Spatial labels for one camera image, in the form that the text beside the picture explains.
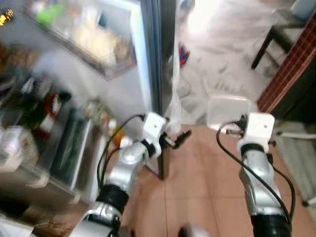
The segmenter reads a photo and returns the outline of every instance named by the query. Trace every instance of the wire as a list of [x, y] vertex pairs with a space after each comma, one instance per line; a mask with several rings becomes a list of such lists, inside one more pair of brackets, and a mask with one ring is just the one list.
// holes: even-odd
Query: wire
[[120, 148], [115, 148], [113, 151], [111, 151], [111, 153], [109, 154], [109, 156], [106, 158], [106, 160], [105, 160], [105, 162], [104, 162], [103, 169], [102, 169], [101, 184], [104, 184], [105, 172], [106, 172], [106, 170], [107, 170], [107, 166], [108, 166], [108, 164], [109, 164], [109, 161], [110, 161], [112, 155], [113, 155], [114, 153], [116, 153], [117, 151], [119, 151], [119, 150], [120, 150]]
[[220, 140], [221, 131], [226, 125], [232, 124], [232, 123], [236, 124], [236, 121], [227, 122], [227, 123], [224, 123], [223, 125], [220, 126], [220, 128], [218, 129], [218, 131], [216, 133], [217, 144], [223, 149], [223, 151], [226, 154], [228, 154], [231, 158], [233, 158], [236, 162], [238, 162], [243, 168], [245, 168], [247, 171], [249, 171], [249, 173], [251, 173], [257, 180], [260, 181], [260, 183], [262, 183], [263, 186], [265, 186], [269, 190], [269, 192], [277, 199], [277, 201], [279, 202], [281, 208], [283, 209], [286, 221], [288, 222], [289, 225], [291, 225], [291, 218], [290, 218], [290, 215], [288, 213], [288, 210], [286, 209], [286, 206], [283, 203], [283, 201], [281, 200], [281, 198], [275, 193], [275, 191], [262, 178], [260, 178], [255, 172], [253, 172], [251, 168], [249, 168], [247, 165], [245, 165], [240, 159], [235, 157], [234, 154], [232, 154], [230, 151], [228, 151], [222, 145], [221, 140]]
[[130, 117], [128, 120], [126, 120], [126, 121], [115, 131], [115, 133], [110, 137], [110, 139], [108, 140], [108, 142], [107, 142], [107, 144], [106, 144], [106, 146], [105, 146], [105, 148], [104, 148], [104, 151], [103, 151], [103, 153], [102, 153], [102, 155], [101, 155], [101, 157], [100, 157], [100, 160], [99, 160], [98, 166], [97, 166], [97, 181], [98, 181], [98, 186], [99, 186], [99, 191], [100, 191], [100, 192], [101, 192], [102, 185], [103, 185], [103, 184], [101, 184], [101, 179], [100, 179], [100, 167], [101, 167], [101, 163], [102, 163], [103, 158], [104, 158], [104, 157], [106, 158], [107, 155], [108, 155], [108, 148], [109, 148], [109, 145], [110, 145], [111, 141], [113, 140], [113, 138], [118, 134], [118, 132], [119, 132], [120, 130], [122, 130], [122, 128], [123, 128], [129, 121], [131, 121], [133, 118], [136, 118], [136, 117], [140, 117], [141, 120], [144, 120], [144, 118], [145, 118], [144, 115], [134, 115], [134, 116]]
[[293, 219], [293, 215], [294, 215], [294, 210], [295, 210], [295, 202], [296, 202], [296, 196], [295, 196], [295, 189], [294, 186], [291, 182], [291, 180], [285, 175], [283, 174], [281, 171], [279, 171], [278, 169], [276, 169], [275, 167], [273, 167], [273, 169], [275, 170], [276, 173], [278, 173], [279, 175], [281, 175], [288, 183], [288, 185], [290, 186], [291, 189], [291, 209], [290, 209], [290, 218], [291, 220]]

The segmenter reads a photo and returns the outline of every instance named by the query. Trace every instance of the refrigerator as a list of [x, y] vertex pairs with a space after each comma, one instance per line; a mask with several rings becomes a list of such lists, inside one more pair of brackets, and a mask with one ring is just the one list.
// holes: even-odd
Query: refrigerator
[[[43, 0], [45, 3], [56, 2]], [[74, 42], [73, 28], [81, 26], [82, 19], [72, 22], [73, 15], [63, 15], [59, 21], [47, 26], [40, 24], [32, 9], [34, 0], [4, 0], [3, 9], [12, 9], [15, 17], [12, 22], [0, 27], [0, 41], [6, 45], [18, 44], [40, 52], [39, 59], [33, 68], [34, 74], [45, 72], [54, 78], [56, 83], [72, 94], [72, 100], [77, 107], [89, 98], [99, 98], [112, 112], [119, 123], [135, 114], [154, 111], [164, 115], [172, 97], [172, 58], [174, 52], [174, 25], [176, 1], [167, 0], [98, 0], [95, 11], [87, 13], [91, 1], [60, 0], [62, 4], [83, 5], [80, 10], [89, 17], [95, 16], [98, 23], [111, 27], [124, 40], [128, 53], [126, 59], [116, 61], [115, 65], [105, 65], [93, 54], [83, 50]], [[91, 122], [87, 121], [85, 137], [92, 131]], [[128, 133], [139, 136], [140, 121], [131, 121], [127, 127]], [[101, 138], [93, 157], [101, 155], [105, 141]], [[43, 167], [49, 167], [42, 162], [35, 170], [41, 175], [33, 174], [33, 170], [24, 167], [23, 170], [34, 180], [42, 180], [45, 174]], [[163, 154], [158, 159], [160, 179], [168, 176], [169, 161]], [[34, 196], [29, 184], [27, 192]], [[78, 193], [58, 180], [48, 181], [49, 190], [63, 190], [60, 199], [63, 203], [78, 202]], [[41, 195], [46, 194], [42, 188], [37, 188]], [[52, 199], [49, 207], [54, 209]], [[38, 205], [47, 203], [35, 199]]]

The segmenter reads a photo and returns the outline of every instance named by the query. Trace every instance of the red brick wall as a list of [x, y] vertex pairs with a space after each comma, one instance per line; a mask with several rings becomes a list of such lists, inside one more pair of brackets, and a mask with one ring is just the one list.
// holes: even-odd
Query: red brick wall
[[316, 56], [316, 12], [306, 25], [276, 75], [257, 101], [258, 108], [270, 113]]

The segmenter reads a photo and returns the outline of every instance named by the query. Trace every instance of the refrigerator shelf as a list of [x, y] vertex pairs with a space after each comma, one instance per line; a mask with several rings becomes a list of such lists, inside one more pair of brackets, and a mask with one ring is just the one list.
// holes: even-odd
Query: refrigerator shelf
[[[37, 16], [35, 16], [32, 11], [31, 11], [31, 6], [34, 1], [27, 1], [26, 5], [24, 6], [24, 15], [34, 24], [36, 25], [37, 28], [39, 28], [42, 32], [44, 32], [49, 38], [53, 39], [55, 42], [59, 43], [60, 45], [64, 46], [68, 51], [70, 51], [72, 54], [77, 56], [79, 59], [81, 59], [83, 62], [85, 62], [89, 67], [100, 73], [101, 75], [104, 76], [105, 80], [111, 80], [120, 74], [128, 71], [129, 69], [137, 66], [136, 62], [136, 56], [135, 56], [135, 50], [134, 46], [132, 43], [132, 40], [127, 39], [126, 35], [129, 35], [130, 32], [126, 26], [123, 28], [123, 34], [125, 35], [122, 37], [122, 39], [126, 40], [126, 49], [127, 54], [124, 56], [122, 59], [114, 59], [116, 61], [113, 65], [106, 64], [104, 62], [101, 62], [96, 55], [93, 55], [92, 53], [88, 52], [85, 48], [80, 47], [75, 41], [74, 41], [74, 33], [78, 29], [78, 26], [82, 25], [82, 16], [75, 18], [68, 17], [65, 19], [65, 21], [73, 21], [66, 23], [66, 29], [61, 30], [62, 27], [60, 26], [57, 27], [57, 24], [42, 24], [37, 21]], [[104, 4], [102, 4], [102, 7], [98, 9], [97, 14], [99, 15], [98, 21], [99, 24], [102, 21], [102, 16], [104, 18], [104, 12], [103, 9]], [[112, 55], [104, 55], [105, 59], [113, 58]]]

